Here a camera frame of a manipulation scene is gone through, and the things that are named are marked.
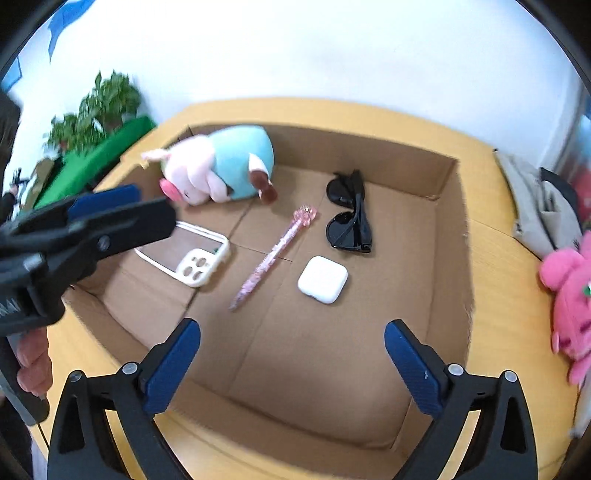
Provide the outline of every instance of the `person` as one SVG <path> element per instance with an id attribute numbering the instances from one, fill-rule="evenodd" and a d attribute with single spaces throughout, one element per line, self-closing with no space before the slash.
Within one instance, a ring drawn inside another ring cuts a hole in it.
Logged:
<path id="1" fill-rule="evenodd" d="M 12 210 L 17 204 L 18 185 L 12 185 L 0 199 L 0 224 L 12 216 Z"/>
<path id="2" fill-rule="evenodd" d="M 18 185 L 12 185 L 0 199 L 0 223 L 12 215 L 17 202 Z M 17 345 L 16 357 L 21 364 L 17 380 L 21 388 L 37 397 L 44 396 L 53 384 L 47 329 L 39 328 L 26 333 Z M 0 390 L 0 435 L 24 470 L 33 477 L 31 434 L 20 415 Z M 0 464 L 0 478 L 11 480 L 11 473 Z"/>

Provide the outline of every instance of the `cardboard box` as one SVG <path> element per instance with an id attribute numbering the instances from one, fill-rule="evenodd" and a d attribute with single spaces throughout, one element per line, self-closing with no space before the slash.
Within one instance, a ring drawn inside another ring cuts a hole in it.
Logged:
<path id="1" fill-rule="evenodd" d="M 202 125 L 178 138 L 225 125 Z M 457 162 L 409 145 L 320 129 L 265 125 L 280 199 L 208 203 L 179 219 L 226 235 L 232 255 L 193 290 L 127 252 L 99 265 L 66 301 L 121 363 L 139 361 L 184 317 L 202 342 L 172 408 L 248 449 L 331 475 L 391 479 L 425 432 L 384 347 L 402 318 L 444 359 L 465 365 L 473 307 L 466 212 Z M 160 195 L 158 164 L 125 163 L 123 183 Z M 333 249 L 328 221 L 342 208 L 325 189 L 359 168 L 374 235 L 369 255 Z M 252 297 L 234 295 L 302 203 L 318 207 Z M 310 258 L 343 264 L 349 279 L 324 305 L 297 289 Z"/>

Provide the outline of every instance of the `blue gripper pad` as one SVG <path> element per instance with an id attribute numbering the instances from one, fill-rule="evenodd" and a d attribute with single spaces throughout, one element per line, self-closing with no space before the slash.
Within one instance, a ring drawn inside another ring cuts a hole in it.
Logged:
<path id="1" fill-rule="evenodd" d="M 384 342 L 418 409 L 434 419 L 438 418 L 443 411 L 439 382 L 394 322 L 386 325 Z"/>
<path id="2" fill-rule="evenodd" d="M 146 383 L 144 412 L 153 416 L 168 408 L 200 343 L 199 324 L 191 321 Z"/>
<path id="3" fill-rule="evenodd" d="M 139 202 L 142 193 L 136 185 L 125 185 L 104 192 L 84 195 L 68 209 L 68 221 L 88 217 L 122 205 Z"/>

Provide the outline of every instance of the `white earbud case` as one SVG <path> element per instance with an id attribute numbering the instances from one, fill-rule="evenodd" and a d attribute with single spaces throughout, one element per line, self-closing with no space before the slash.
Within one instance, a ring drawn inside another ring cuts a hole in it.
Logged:
<path id="1" fill-rule="evenodd" d="M 347 269 L 324 257 L 314 257 L 297 281 L 300 291 L 322 303 L 333 303 L 343 290 L 349 273 Z"/>

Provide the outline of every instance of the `white phone case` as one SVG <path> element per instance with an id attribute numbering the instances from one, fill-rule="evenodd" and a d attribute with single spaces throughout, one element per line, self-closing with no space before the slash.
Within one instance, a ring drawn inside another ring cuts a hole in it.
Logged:
<path id="1" fill-rule="evenodd" d="M 209 281 L 220 264 L 227 259 L 230 253 L 230 242 L 220 233 L 212 232 L 186 222 L 177 222 L 176 228 L 184 229 L 195 235 L 217 242 L 219 247 L 215 252 L 210 252 L 203 248 L 192 248 L 186 252 L 182 257 L 182 260 L 178 262 L 175 267 L 163 265 L 163 262 L 158 262 L 157 259 L 153 258 L 153 254 L 150 256 L 142 251 L 143 247 L 136 248 L 135 252 L 140 258 L 146 260 L 146 262 L 152 264 L 179 282 L 193 288 L 202 287 Z"/>

